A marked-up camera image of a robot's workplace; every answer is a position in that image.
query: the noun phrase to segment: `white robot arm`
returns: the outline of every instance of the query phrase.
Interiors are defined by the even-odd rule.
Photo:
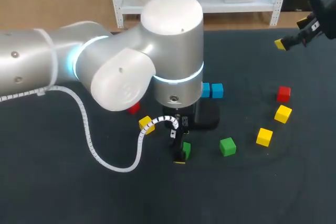
[[[201,97],[203,12],[196,0],[152,0],[141,23],[117,35],[94,22],[0,32],[0,96],[80,81],[103,108],[121,111],[141,99],[152,77],[166,107]]]

